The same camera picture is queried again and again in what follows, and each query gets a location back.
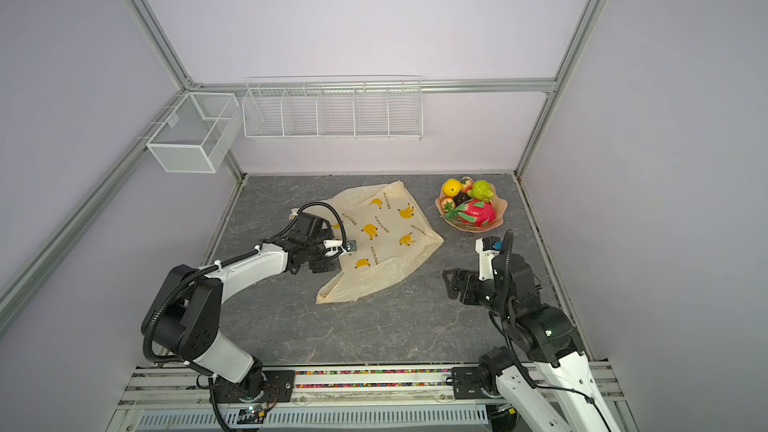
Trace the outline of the banana print plastic bag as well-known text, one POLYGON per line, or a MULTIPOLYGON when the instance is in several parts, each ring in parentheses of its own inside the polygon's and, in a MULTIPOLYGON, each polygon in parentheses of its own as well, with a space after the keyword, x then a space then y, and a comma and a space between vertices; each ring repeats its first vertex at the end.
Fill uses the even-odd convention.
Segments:
POLYGON ((341 271, 317 293, 318 304, 354 302, 402 282, 444 239, 404 183, 346 189, 307 212, 328 220, 336 239, 345 232, 357 250, 338 258, 341 271))

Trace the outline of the yellow lemon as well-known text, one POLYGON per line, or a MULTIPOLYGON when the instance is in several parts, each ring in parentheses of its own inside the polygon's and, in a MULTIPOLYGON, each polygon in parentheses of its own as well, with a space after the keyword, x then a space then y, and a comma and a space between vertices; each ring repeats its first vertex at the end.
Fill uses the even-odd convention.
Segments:
POLYGON ((442 185, 442 194, 446 197, 455 197, 462 192, 463 184, 457 179, 448 179, 442 185))

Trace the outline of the peach with stem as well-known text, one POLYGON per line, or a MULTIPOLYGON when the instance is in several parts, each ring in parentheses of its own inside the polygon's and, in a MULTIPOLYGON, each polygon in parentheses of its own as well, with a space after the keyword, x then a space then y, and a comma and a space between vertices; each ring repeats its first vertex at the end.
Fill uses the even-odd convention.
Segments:
POLYGON ((473 185, 474 185, 473 179, 471 177, 468 177, 468 176, 462 177, 460 179, 460 183, 461 183, 461 186, 462 186, 461 190, 464 193, 467 193, 469 190, 471 190, 473 188, 473 185))

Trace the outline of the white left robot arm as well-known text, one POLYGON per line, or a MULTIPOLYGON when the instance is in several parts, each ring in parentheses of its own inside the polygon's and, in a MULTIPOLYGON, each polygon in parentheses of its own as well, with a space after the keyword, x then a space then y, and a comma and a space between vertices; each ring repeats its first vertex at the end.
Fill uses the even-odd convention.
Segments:
POLYGON ((296 274, 306 264, 314 273, 330 270, 357 250, 339 214, 328 219, 300 210, 285 229, 246 253, 195 268, 171 269, 141 325, 142 352, 153 364, 181 363, 231 389, 236 401, 256 402, 270 387, 263 362, 220 331, 223 304, 274 276, 296 274))

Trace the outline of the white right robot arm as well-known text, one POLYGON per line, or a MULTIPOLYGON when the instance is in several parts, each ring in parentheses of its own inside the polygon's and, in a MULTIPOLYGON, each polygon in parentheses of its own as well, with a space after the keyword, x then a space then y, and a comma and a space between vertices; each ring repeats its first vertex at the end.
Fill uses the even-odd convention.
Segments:
POLYGON ((506 345, 474 368, 455 367, 446 383, 459 399, 504 400, 533 431, 618 431, 596 385, 578 331, 544 304, 523 273, 447 270, 448 297, 485 307, 506 345))

